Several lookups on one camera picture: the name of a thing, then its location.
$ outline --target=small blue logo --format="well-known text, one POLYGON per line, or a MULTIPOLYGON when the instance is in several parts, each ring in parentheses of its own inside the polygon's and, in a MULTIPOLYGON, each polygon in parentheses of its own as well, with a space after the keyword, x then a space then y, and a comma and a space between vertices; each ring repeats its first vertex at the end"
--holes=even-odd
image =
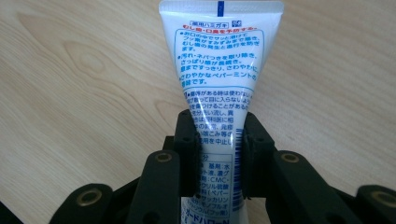
POLYGON ((241 27, 242 21, 233 21, 233 27, 241 27))

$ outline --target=white tube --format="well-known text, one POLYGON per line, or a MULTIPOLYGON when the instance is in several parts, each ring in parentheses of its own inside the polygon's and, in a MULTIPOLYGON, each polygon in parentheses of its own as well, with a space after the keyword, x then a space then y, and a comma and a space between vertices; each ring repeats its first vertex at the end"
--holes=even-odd
POLYGON ((248 223, 240 154, 248 105, 274 44, 278 1, 161 1, 168 48, 201 135, 199 188, 182 223, 248 223))

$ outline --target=wooden table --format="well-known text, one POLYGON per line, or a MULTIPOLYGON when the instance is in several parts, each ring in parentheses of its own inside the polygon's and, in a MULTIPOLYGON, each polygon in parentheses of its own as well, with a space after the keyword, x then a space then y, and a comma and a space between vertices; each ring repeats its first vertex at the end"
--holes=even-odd
MULTIPOLYGON (((159 1, 2 0, 0 200, 46 223, 80 186, 117 189, 188 108, 159 1)), ((396 189, 396 2, 285 1, 250 111, 326 181, 396 189)), ((264 200, 250 223, 269 223, 264 200)))

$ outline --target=tube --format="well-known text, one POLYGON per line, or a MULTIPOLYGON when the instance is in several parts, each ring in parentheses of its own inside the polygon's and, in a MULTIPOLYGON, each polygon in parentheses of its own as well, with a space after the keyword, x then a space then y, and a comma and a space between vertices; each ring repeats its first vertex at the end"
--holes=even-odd
POLYGON ((279 1, 160 3, 167 45, 201 135, 199 187, 182 198, 181 223, 248 223, 242 134, 282 13, 279 1))

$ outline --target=barcode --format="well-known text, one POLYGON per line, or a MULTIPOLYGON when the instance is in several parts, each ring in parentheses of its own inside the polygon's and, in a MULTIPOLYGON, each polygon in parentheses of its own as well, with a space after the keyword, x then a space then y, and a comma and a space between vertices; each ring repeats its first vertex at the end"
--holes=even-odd
POLYGON ((243 204, 241 190, 241 153, 243 129, 236 129, 235 132, 235 162, 233 165, 233 211, 237 211, 243 204))

